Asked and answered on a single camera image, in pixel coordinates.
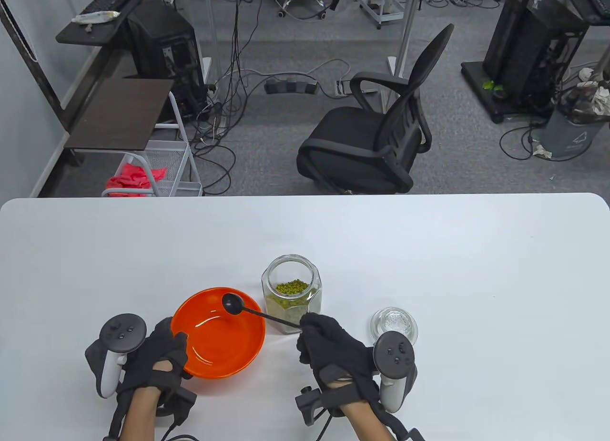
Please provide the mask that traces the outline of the person's right hand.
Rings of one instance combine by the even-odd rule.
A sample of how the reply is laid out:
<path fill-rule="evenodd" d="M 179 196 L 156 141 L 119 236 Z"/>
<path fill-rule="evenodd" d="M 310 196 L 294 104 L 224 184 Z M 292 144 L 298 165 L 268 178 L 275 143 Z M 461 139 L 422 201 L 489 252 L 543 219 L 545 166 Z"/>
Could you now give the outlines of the person's right hand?
<path fill-rule="evenodd" d="M 334 365 L 344 370 L 357 388 L 360 399 L 379 402 L 379 386 L 374 381 L 373 350 L 353 338 L 332 317 L 309 312 L 299 321 L 301 333 L 297 339 L 299 362 L 311 367 L 321 391 L 330 386 L 322 381 L 322 369 Z"/>

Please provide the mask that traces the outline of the person's left hand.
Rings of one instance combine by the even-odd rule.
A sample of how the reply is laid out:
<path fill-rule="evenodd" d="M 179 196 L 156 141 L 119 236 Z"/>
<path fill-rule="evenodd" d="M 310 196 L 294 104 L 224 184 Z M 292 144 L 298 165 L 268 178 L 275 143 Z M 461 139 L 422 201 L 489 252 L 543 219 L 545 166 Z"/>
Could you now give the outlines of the person's left hand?
<path fill-rule="evenodd" d="M 187 377 L 184 369 L 188 361 L 188 336 L 185 332 L 174 334 L 171 323 L 172 318 L 159 322 L 140 347 L 128 355 L 117 395 L 154 387 L 161 391 L 161 402 L 165 402 L 181 387 Z"/>

